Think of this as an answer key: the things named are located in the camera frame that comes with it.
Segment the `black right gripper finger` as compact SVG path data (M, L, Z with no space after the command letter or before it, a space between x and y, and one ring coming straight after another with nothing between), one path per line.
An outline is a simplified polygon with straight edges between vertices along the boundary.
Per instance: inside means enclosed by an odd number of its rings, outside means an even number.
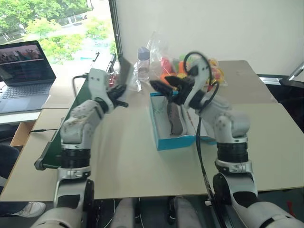
M170 97L173 95L173 88L169 86L168 84L160 81L160 80L150 80L150 85L152 88L161 93L165 97Z
M183 83L183 80L177 76L166 76L165 80L173 87L179 87Z

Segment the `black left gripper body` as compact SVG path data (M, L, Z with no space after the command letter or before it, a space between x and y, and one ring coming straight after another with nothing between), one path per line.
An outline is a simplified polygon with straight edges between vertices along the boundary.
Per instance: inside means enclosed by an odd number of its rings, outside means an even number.
M111 102L113 103L113 101L118 100L118 98L121 97L123 93L124 92L117 92L116 87L113 87L107 92L107 95L111 100Z

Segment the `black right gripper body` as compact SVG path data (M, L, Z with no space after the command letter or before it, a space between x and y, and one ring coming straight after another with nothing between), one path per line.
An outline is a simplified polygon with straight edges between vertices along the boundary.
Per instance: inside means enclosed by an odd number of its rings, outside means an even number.
M195 83L195 80L190 76L184 77L182 80L182 85L175 87L178 93L176 95L172 95L171 98L169 98L170 102L173 102L177 105L183 105L185 103L186 98L188 97Z

